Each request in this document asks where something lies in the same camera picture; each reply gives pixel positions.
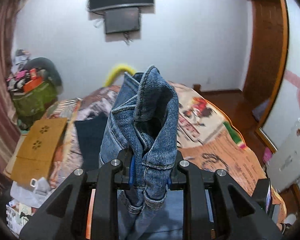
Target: white wall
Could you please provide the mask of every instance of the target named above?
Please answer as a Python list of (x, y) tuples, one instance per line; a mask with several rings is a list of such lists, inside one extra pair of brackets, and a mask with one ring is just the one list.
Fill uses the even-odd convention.
[(203, 90), (242, 87), (251, 51), (250, 1), (155, 0), (154, 13), (143, 10), (139, 38), (132, 36), (130, 46), (121, 35), (106, 37), (103, 25), (95, 28), (97, 17), (86, 4), (28, 0), (18, 13), (15, 44), (54, 62), (64, 84), (60, 98), (101, 87), (118, 63), (138, 71), (154, 64), (165, 79)]
[[(286, 1), (289, 18), (289, 46), (286, 70), (300, 77), (300, 8), (295, 0)], [(274, 106), (262, 129), (275, 146), (279, 148), (299, 117), (297, 87), (284, 79)]]

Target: pink curtain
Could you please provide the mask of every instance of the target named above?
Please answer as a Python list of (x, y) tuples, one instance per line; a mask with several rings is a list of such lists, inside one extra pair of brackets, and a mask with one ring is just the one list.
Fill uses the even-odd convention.
[(5, 83), (11, 68), (10, 54), (19, 2), (20, 0), (0, 0), (0, 192), (9, 184), (2, 172), (19, 138), (19, 131), (11, 122), (15, 117), (15, 108)]

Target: wooden floor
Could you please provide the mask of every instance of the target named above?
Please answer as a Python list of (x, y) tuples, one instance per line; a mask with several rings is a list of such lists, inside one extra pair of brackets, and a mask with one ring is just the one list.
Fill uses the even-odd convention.
[[(262, 157), (266, 146), (255, 133), (258, 122), (252, 115), (253, 106), (243, 97), (241, 91), (200, 92), (200, 94), (231, 119), (233, 126), (240, 131), (247, 146), (256, 154), (260, 164), (263, 165)], [(286, 204), (287, 214), (296, 214), (300, 209), (294, 194), (292, 188), (280, 194)]]

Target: silver screw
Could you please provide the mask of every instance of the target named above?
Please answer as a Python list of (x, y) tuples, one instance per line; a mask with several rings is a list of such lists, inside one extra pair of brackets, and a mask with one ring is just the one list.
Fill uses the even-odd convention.
[(217, 174), (221, 177), (225, 176), (227, 174), (227, 172), (223, 169), (219, 169), (217, 170)]
[(111, 161), (112, 166), (118, 166), (119, 164), (120, 164), (120, 160), (118, 160), (118, 159), (114, 159)]
[(83, 169), (76, 169), (74, 170), (74, 174), (80, 176), (83, 173)]
[(188, 166), (189, 166), (189, 162), (188, 162), (188, 161), (185, 161), (185, 160), (182, 160), (182, 161), (180, 161), (179, 163), (180, 163), (180, 165), (181, 165), (182, 167), (188, 167)]

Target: jeans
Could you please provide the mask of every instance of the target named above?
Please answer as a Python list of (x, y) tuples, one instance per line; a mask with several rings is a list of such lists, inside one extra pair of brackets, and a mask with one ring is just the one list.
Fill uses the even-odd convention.
[(133, 187), (118, 191), (120, 239), (138, 239), (148, 233), (160, 213), (177, 154), (177, 125), (178, 96), (159, 71), (150, 66), (133, 77), (125, 73), (99, 155), (100, 166), (128, 147), (135, 156)]

